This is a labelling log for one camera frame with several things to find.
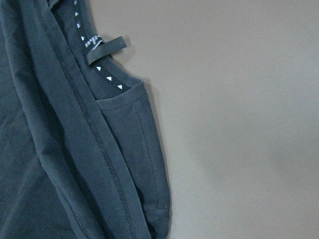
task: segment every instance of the fabric loop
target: fabric loop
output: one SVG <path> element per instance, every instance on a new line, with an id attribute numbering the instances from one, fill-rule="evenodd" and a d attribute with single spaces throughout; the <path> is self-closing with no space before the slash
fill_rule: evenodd
<path id="1" fill-rule="evenodd" d="M 102 43 L 96 48 L 93 48 L 89 53 L 86 55 L 86 59 L 91 65 L 96 60 L 107 56 L 109 54 L 112 54 L 114 52 L 117 52 L 123 48 L 127 47 L 123 37 L 119 36 L 111 41 L 108 41 L 106 43 Z"/>

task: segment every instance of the seam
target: seam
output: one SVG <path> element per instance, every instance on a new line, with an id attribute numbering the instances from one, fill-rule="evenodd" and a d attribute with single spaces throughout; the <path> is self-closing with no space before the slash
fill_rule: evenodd
<path id="1" fill-rule="evenodd" d="M 128 205 L 127 205 L 127 202 L 126 202 L 126 198 L 125 198 L 123 190 L 121 190 L 121 188 L 120 188 L 120 182 L 119 182 L 119 179 L 117 178 L 117 175 L 116 175 L 116 172 L 115 172 L 115 170 L 113 168 L 112 162 L 108 162 L 107 159 L 106 159 L 107 157 L 106 157 L 105 150 L 103 149 L 103 143 L 101 141 L 101 138 L 100 138 L 95 126 L 94 126 L 94 123 L 92 122 L 92 119 L 88 115 L 86 106 L 83 103 L 83 100 L 82 100 L 82 98 L 80 96 L 80 93 L 78 92 L 76 86 L 73 83 L 72 77 L 68 74 L 67 68 L 65 66 L 65 63 L 64 63 L 62 57 L 60 57 L 60 55 L 59 55 L 59 49 L 56 47 L 56 45 L 52 41 L 53 37 L 52 37 L 51 33 L 48 31 L 47 25 L 44 22 L 43 17 L 42 17 L 42 15 L 40 13 L 39 2 L 38 1 L 36 1 L 36 2 L 37 2 L 36 11 L 37 11 L 37 13 L 38 13 L 38 15 L 40 17 L 41 24 L 42 24 L 42 26 L 43 26 L 43 28 L 45 30 L 45 33 L 48 36 L 49 42 L 50 42 L 50 44 L 51 44 L 51 46 L 53 48 L 53 52 L 55 53 L 55 56 L 56 56 L 56 58 L 59 61 L 60 67 L 61 67 L 61 69 L 63 71 L 63 76 L 65 77 L 65 79 L 66 79 L 66 81 L 67 81 L 67 83 L 68 83 L 68 85 L 70 87 L 70 90 L 73 92 L 73 95 L 75 97 L 75 100 L 76 100 L 79 108 L 80 108 L 82 116 L 85 119 L 85 121 L 87 122 L 87 124 L 88 124 L 88 126 L 90 128 L 90 131 L 91 131 L 91 133 L 92 133 L 92 135 L 93 135 L 93 137 L 95 139 L 95 142 L 96 142 L 99 150 L 102 153 L 102 156 L 103 156 L 103 159 L 104 159 L 103 161 L 106 164 L 106 166 L 108 167 L 108 169 L 110 170 L 111 177 L 113 179 L 113 183 L 114 183 L 114 185 L 116 187 L 116 191 L 117 191 L 118 197 L 120 198 L 120 201 L 121 201 L 122 210 L 124 212 L 126 223 L 128 225 L 129 232 L 130 232 L 130 237 L 136 239 L 136 235 L 135 235 L 134 229 L 132 228 L 132 219 L 131 219 L 131 216 L 130 216 L 130 213 L 129 213 L 129 209 L 128 209 Z"/>
<path id="2" fill-rule="evenodd" d="M 145 142 L 145 145 L 146 145 L 146 151 L 148 153 L 148 159 L 149 159 L 149 162 L 150 162 L 150 165 L 151 165 L 151 169 L 152 169 L 152 175 L 153 175 L 153 178 L 154 178 L 154 183 L 155 183 L 155 188 L 156 188 L 156 193 L 157 193 L 157 206 L 156 206 L 156 208 L 158 209 L 159 206 L 160 206 L 158 181 L 157 181 L 157 179 L 155 177 L 155 174 L 154 174 L 154 166 L 153 166 L 152 161 L 151 161 L 149 146 L 148 146 L 148 143 L 147 143 L 147 140 L 146 140 L 146 137 L 145 137 L 145 132 L 144 132 L 143 125 L 142 125 L 142 122 L 141 122 L 141 117 L 140 117 L 140 115 L 138 113 L 138 110 L 136 109 L 136 105 L 134 105 L 134 109 L 135 109 L 135 112 L 136 112 L 136 114 L 138 116 L 138 119 L 139 119 L 139 125 L 140 125 L 142 133 L 143 133 L 143 139 L 144 139 L 144 142 Z"/>
<path id="3" fill-rule="evenodd" d="M 82 23 L 85 24 L 85 21 L 83 21 L 83 17 L 82 17 L 83 13 L 82 13 L 82 9 L 81 9 L 81 6 L 80 6 L 80 5 L 81 5 L 80 2 L 78 2 L 77 4 L 74 5 L 74 9 L 75 9 L 75 11 L 81 12 L 81 14 L 79 14 L 79 15 L 77 16 L 77 19 L 79 19 L 79 22 L 80 22 L 81 24 L 82 24 Z M 84 25 L 81 27 L 81 29 L 82 29 L 81 31 L 82 31 L 83 34 L 80 33 L 79 29 L 76 30 L 77 35 L 78 35 L 78 39 L 80 39 L 80 37 L 81 37 L 82 35 L 85 36 L 86 39 L 89 39 L 88 34 L 87 34 L 87 32 L 86 32 L 86 29 L 85 29 Z M 83 44 L 81 43 L 81 50 L 83 50 L 83 52 L 84 52 L 85 61 L 87 61 L 87 54 L 88 54 L 88 52 L 86 52 L 86 50 L 89 49 L 89 48 L 84 48 L 84 47 L 83 47 Z M 131 88 L 131 86 L 129 86 L 127 80 L 126 80 L 126 81 L 121 81 L 120 77 L 114 76 L 114 74 L 113 74 L 112 72 L 109 72 L 109 71 L 108 71 L 108 69 L 105 67 L 104 64 L 99 64 L 99 63 L 98 63 L 100 59 L 97 59 L 96 61 L 92 62 L 91 64 L 89 64 L 89 66 L 90 66 L 91 68 L 96 68 L 97 66 L 100 66 L 100 67 L 102 67 L 102 69 L 106 70 L 109 74 L 105 75 L 103 71 L 96 72 L 96 74 L 97 74 L 99 77 L 101 77 L 101 79 L 103 79 L 103 80 L 105 80 L 105 77 L 108 76 L 108 75 L 109 75 L 109 76 L 113 76 L 114 78 L 116 78 L 116 79 L 120 82 L 120 84 L 126 86 L 126 87 L 128 88 L 127 90 L 129 90 L 129 89 Z M 124 90 L 124 91 L 123 91 L 122 89 L 120 90 L 120 89 L 118 88 L 118 86 L 117 86 L 118 84 L 113 84 L 113 83 L 114 83 L 113 81 L 112 81 L 112 84 L 111 84 L 109 81 L 106 81 L 106 82 L 107 82 L 108 85 L 110 85 L 110 86 L 112 86 L 114 89 L 116 89 L 120 94 L 122 94 L 123 92 L 126 92 L 126 91 L 127 91 L 127 90 Z"/>
<path id="4" fill-rule="evenodd" d="M 38 9 L 37 7 L 36 7 L 36 11 L 37 11 L 37 14 L 40 16 L 40 14 L 39 14 L 39 9 Z M 25 113 L 24 110 L 23 110 L 23 105 L 21 105 L 21 106 L 22 106 L 22 110 L 21 110 L 22 116 L 26 119 L 26 122 L 27 122 L 27 130 L 28 130 L 28 133 L 29 133 L 30 136 L 31 136 L 31 137 L 30 137 L 30 140 L 33 142 L 34 150 L 35 150 L 35 152 L 36 152 L 36 157 L 38 157 L 39 160 L 40 160 L 40 156 L 38 155 L 38 152 L 37 152 L 37 148 L 36 148 L 36 144 L 35 144 L 35 141 L 34 141 L 34 137 L 33 137 L 33 134 L 31 133 L 31 129 L 30 129 L 30 126 L 29 126 L 29 119 L 28 119 L 28 117 L 26 116 L 26 113 Z M 48 174 L 49 176 L 51 176 L 51 180 L 55 183 L 56 187 L 59 188 L 59 186 L 57 185 L 56 181 L 53 179 L 52 175 L 48 172 L 47 169 L 45 169 L 45 166 L 43 165 L 43 163 L 41 162 L 41 160 L 40 160 L 40 163 L 41 163 L 41 165 L 42 165 L 42 167 L 43 167 L 45 173 Z M 69 206 L 69 208 L 70 208 L 70 210 L 71 210 L 71 212 L 72 212 L 72 214 L 73 214 L 73 216 L 74 216 L 74 218 L 75 218 L 75 221 L 77 222 L 78 226 L 80 227 L 80 230 L 83 232 L 83 234 L 86 236 L 86 238 L 92 239 L 91 235 L 90 235 L 89 232 L 85 229 L 85 227 L 83 226 L 83 224 L 79 222 L 78 216 L 76 215 L 76 213 L 75 213 L 75 212 L 73 211 L 73 209 L 71 208 L 71 205 L 69 204 L 69 202 L 66 200 L 66 198 L 65 198 L 65 196 L 64 196 L 64 194 L 63 194 L 63 192 L 62 192 L 62 190 L 61 190 L 60 188 L 59 188 L 59 190 L 61 191 L 61 195 L 63 196 L 64 200 L 67 202 L 67 204 L 68 204 L 68 206 Z"/>
<path id="5" fill-rule="evenodd" d="M 148 209 L 148 210 L 144 210 L 144 211 L 149 212 L 149 211 L 159 211 L 159 210 L 169 210 L 169 208 Z"/>
<path id="6" fill-rule="evenodd" d="M 113 111 L 113 110 L 120 109 L 120 108 L 122 108 L 122 107 L 124 107 L 124 106 L 128 106 L 128 105 L 130 105 L 130 104 L 135 103 L 136 101 L 138 101 L 140 98 L 142 98 L 142 97 L 145 96 L 145 95 L 146 95 L 146 93 L 143 94 L 142 96 L 138 97 L 136 100 L 134 100 L 134 101 L 132 101 L 132 102 L 129 102 L 129 103 L 127 103 L 127 104 L 121 105 L 121 106 L 119 106 L 119 107 L 111 108 L 111 109 L 109 109 L 109 110 L 101 110 L 101 111 L 106 112 L 106 111 Z"/>

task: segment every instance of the beige surface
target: beige surface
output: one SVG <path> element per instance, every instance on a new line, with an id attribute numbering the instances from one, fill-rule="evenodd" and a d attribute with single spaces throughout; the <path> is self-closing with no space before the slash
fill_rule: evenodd
<path id="1" fill-rule="evenodd" d="M 88 3 L 147 83 L 169 239 L 318 239 L 319 1 Z"/>

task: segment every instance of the folded fabric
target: folded fabric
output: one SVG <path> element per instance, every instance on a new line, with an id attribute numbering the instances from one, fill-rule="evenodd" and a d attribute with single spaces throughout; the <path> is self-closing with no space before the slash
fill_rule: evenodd
<path id="1" fill-rule="evenodd" d="M 0 1 L 0 239 L 164 239 L 170 194 L 142 79 L 85 0 Z"/>

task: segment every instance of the stitching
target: stitching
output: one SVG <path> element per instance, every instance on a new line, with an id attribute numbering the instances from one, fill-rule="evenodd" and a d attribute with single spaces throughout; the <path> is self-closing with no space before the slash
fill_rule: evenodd
<path id="1" fill-rule="evenodd" d="M 113 110 L 120 109 L 120 108 L 122 108 L 122 107 L 124 107 L 124 106 L 128 106 L 128 105 L 130 105 L 130 104 L 135 103 L 136 101 L 138 101 L 140 98 L 142 98 L 142 97 L 145 96 L 145 95 L 146 95 L 146 93 L 143 94 L 142 96 L 138 97 L 136 100 L 134 100 L 134 101 L 132 101 L 132 102 L 129 102 L 129 103 L 124 104 L 124 105 L 121 105 L 121 106 L 119 106 L 119 107 L 115 107 L 115 108 L 112 108 L 112 109 L 109 109 L 109 110 L 102 110 L 102 111 L 106 112 L 106 111 L 113 111 Z"/>
<path id="2" fill-rule="evenodd" d="M 37 12 L 37 14 L 39 15 L 41 24 L 43 25 L 43 28 L 44 28 L 45 32 L 47 33 L 46 25 L 44 25 L 44 22 L 43 22 L 41 13 L 40 13 L 40 9 L 39 9 L 39 8 L 40 8 L 40 5 L 39 5 L 39 3 L 38 3 L 37 1 L 36 1 L 36 4 L 37 4 L 37 7 L 35 8 L 35 9 L 36 9 L 36 12 Z M 92 239 L 92 237 L 90 236 L 90 234 L 88 233 L 88 231 L 85 229 L 85 227 L 83 226 L 83 224 L 78 220 L 78 216 L 75 214 L 75 212 L 74 212 L 73 209 L 71 208 L 71 205 L 70 205 L 69 202 L 66 200 L 66 198 L 65 198 L 65 196 L 63 195 L 63 192 L 62 192 L 62 191 L 61 191 L 61 195 L 62 195 L 62 197 L 64 198 L 64 200 L 66 201 L 66 203 L 68 204 L 68 206 L 70 207 L 70 210 L 71 210 L 71 212 L 72 212 L 72 214 L 73 214 L 73 216 L 74 216 L 74 218 L 75 218 L 75 221 L 77 222 L 78 226 L 80 227 L 80 230 L 83 232 L 83 234 L 84 234 L 87 238 Z"/>
<path id="3" fill-rule="evenodd" d="M 159 211 L 159 210 L 169 210 L 169 208 L 148 209 L 148 210 L 144 210 L 144 211 L 149 212 L 149 211 Z"/>
<path id="4" fill-rule="evenodd" d="M 87 61 L 87 54 L 90 52 L 90 51 L 92 51 L 92 50 L 94 50 L 96 47 L 98 47 L 98 44 L 99 44 L 99 42 L 105 42 L 104 41 L 104 39 L 101 37 L 101 36 L 99 36 L 98 34 L 96 34 L 96 33 L 94 33 L 95 35 L 93 36 L 93 37 L 91 37 L 91 38 L 88 38 L 88 34 L 86 33 L 86 31 L 85 31 L 85 27 L 84 27 L 84 22 L 85 21 L 83 21 L 83 18 L 82 18 L 82 11 L 81 11 L 81 3 L 80 2 L 78 2 L 75 6 L 74 6 L 74 8 L 75 8 L 75 10 L 76 10 L 76 12 L 78 12 L 79 14 L 76 16 L 76 19 L 74 19 L 75 20 L 75 23 L 80 23 L 81 24 L 81 27 L 80 28 L 77 28 L 77 35 L 79 36 L 79 38 L 78 39 L 80 39 L 82 36 L 84 36 L 86 39 L 88 39 L 88 41 L 84 44 L 84 46 L 86 47 L 86 48 L 84 48 L 83 49 L 83 51 L 84 51 L 84 54 L 85 54 L 85 61 Z M 90 39 L 92 39 L 92 38 L 95 38 L 95 45 L 93 45 L 93 42 L 92 42 L 92 44 L 90 44 L 89 43 L 89 47 L 86 45 L 88 42 L 90 42 Z M 98 63 L 99 61 L 98 60 L 96 60 L 96 61 L 94 61 L 94 62 L 92 62 L 91 64 L 89 64 L 89 66 L 91 67 L 91 68 L 96 68 L 96 67 L 100 67 L 100 70 L 96 73 L 97 75 L 99 75 L 102 79 L 105 79 L 105 77 L 106 76 L 112 76 L 113 77 L 113 80 L 110 82 L 110 81 L 107 81 L 107 84 L 108 85 L 111 85 L 112 87 L 114 87 L 114 89 L 116 89 L 118 92 L 120 92 L 120 93 L 123 93 L 123 92 L 126 92 L 127 90 L 129 90 L 131 87 L 128 85 L 128 82 L 127 81 L 121 81 L 120 79 L 119 79 L 119 77 L 117 77 L 117 76 L 114 76 L 112 73 L 110 73 L 107 69 L 106 69 L 106 67 L 104 66 L 104 64 L 99 64 Z"/>
<path id="5" fill-rule="evenodd" d="M 78 6 L 78 12 L 81 12 L 82 13 L 82 9 L 80 7 L 80 4 L 78 3 L 77 4 Z M 87 33 L 85 32 L 85 28 L 83 26 L 83 32 L 85 33 L 85 36 L 87 37 Z M 102 148 L 103 147 L 103 143 L 102 143 L 102 140 L 93 124 L 92 123 L 88 123 L 90 128 L 93 128 L 94 132 L 96 133 L 96 135 L 92 132 L 95 140 L 96 140 L 96 143 L 98 145 L 98 148 L 100 149 L 102 155 L 103 155 L 103 158 L 104 158 L 104 161 L 108 167 L 108 169 L 110 170 L 110 173 L 111 173 L 111 176 L 112 176 L 112 179 L 113 179 L 113 183 L 116 187 L 116 191 L 117 191 L 117 194 L 120 198 L 120 201 L 121 201 L 121 206 L 122 206 L 122 210 L 124 211 L 124 216 L 125 216 L 125 219 L 126 219 L 126 223 L 128 225 L 128 228 L 129 228 L 129 232 L 130 232 L 130 237 L 133 238 L 133 239 L 136 239 L 136 235 L 135 235 L 135 230 L 134 228 L 132 227 L 132 218 L 131 218 L 131 215 L 129 213 L 129 209 L 128 209 L 128 205 L 127 205 L 127 202 L 126 202 L 126 198 L 125 198 L 125 195 L 124 195 L 124 192 L 119 188 L 120 187 L 120 182 L 119 182 L 119 179 L 117 178 L 117 175 L 116 175 L 116 172 L 113 168 L 113 165 L 112 165 L 112 162 L 107 162 L 106 160 L 106 153 L 105 153 L 105 149 L 103 150 Z"/>
<path id="6" fill-rule="evenodd" d="M 148 153 L 148 159 L 149 159 L 149 162 L 150 162 L 150 165 L 151 165 L 152 175 L 153 175 L 153 178 L 154 178 L 155 188 L 156 188 L 156 192 L 157 192 L 157 208 L 159 208 L 159 206 L 160 206 L 160 198 L 159 198 L 159 189 L 158 189 L 158 185 L 157 185 L 158 181 L 156 180 L 156 177 L 154 175 L 154 167 L 153 167 L 153 164 L 152 164 L 152 161 L 151 161 L 151 156 L 150 156 L 150 152 L 149 152 L 149 146 L 148 146 L 148 143 L 146 141 L 145 132 L 144 132 L 144 129 L 143 129 L 143 125 L 142 125 L 142 122 L 141 122 L 140 115 L 138 113 L 138 110 L 136 109 L 136 105 L 134 105 L 134 109 L 135 109 L 135 112 L 136 112 L 136 114 L 138 116 L 140 127 L 141 127 L 141 130 L 142 130 L 142 133 L 143 133 L 143 139 L 144 139 L 144 142 L 145 142 L 145 145 L 146 145 L 146 151 Z"/>
<path id="7" fill-rule="evenodd" d="M 103 159 L 104 159 L 103 161 L 107 165 L 108 169 L 110 170 L 110 173 L 111 173 L 111 176 L 112 176 L 112 179 L 113 179 L 113 183 L 114 183 L 114 185 L 116 187 L 117 194 L 118 194 L 118 196 L 120 198 L 120 201 L 121 201 L 122 210 L 124 211 L 126 223 L 128 225 L 129 231 L 130 231 L 130 237 L 131 238 L 136 238 L 136 235 L 133 235 L 134 229 L 132 228 L 132 219 L 131 219 L 131 216 L 129 214 L 126 198 L 124 196 L 124 192 L 120 189 L 120 182 L 119 182 L 119 179 L 117 178 L 117 175 L 116 175 L 116 172 L 115 172 L 115 170 L 113 168 L 112 162 L 108 162 L 106 160 L 106 153 L 105 153 L 105 149 L 103 149 L 103 143 L 101 141 L 101 138 L 100 138 L 98 132 L 96 131 L 96 128 L 95 128 L 93 122 L 91 121 L 91 119 L 90 119 L 90 117 L 88 115 L 88 112 L 87 112 L 87 109 L 85 107 L 85 104 L 83 103 L 82 98 L 81 98 L 77 88 L 75 87 L 75 85 L 73 83 L 72 77 L 70 77 L 70 75 L 68 74 L 68 71 L 67 71 L 67 68 L 65 66 L 65 63 L 64 63 L 62 57 L 60 57 L 60 55 L 59 55 L 58 48 L 56 47 L 56 45 L 52 41 L 53 37 L 52 37 L 51 33 L 48 31 L 47 25 L 45 24 L 45 22 L 44 22 L 44 20 L 42 18 L 42 15 L 40 13 L 40 10 L 39 10 L 40 5 L 39 5 L 38 1 L 36 1 L 36 2 L 37 2 L 37 5 L 38 5 L 36 7 L 36 11 L 37 11 L 38 15 L 40 16 L 41 24 L 42 24 L 42 26 L 43 26 L 43 28 L 44 28 L 47 36 L 48 36 L 48 39 L 49 39 L 49 41 L 51 43 L 51 46 L 53 47 L 55 56 L 56 56 L 56 58 L 58 59 L 58 61 L 60 63 L 60 67 L 63 70 L 63 75 L 64 75 L 65 79 L 67 80 L 67 83 L 68 83 L 71 91 L 73 92 L 73 95 L 75 97 L 75 100 L 78 103 L 78 106 L 80 107 L 82 116 L 84 117 L 85 121 L 87 122 L 88 126 L 91 129 L 91 133 L 92 133 L 92 135 L 93 135 L 93 137 L 95 139 L 95 142 L 96 142 L 98 148 L 100 149 L 100 151 L 102 153 L 102 156 L 103 156 Z"/>

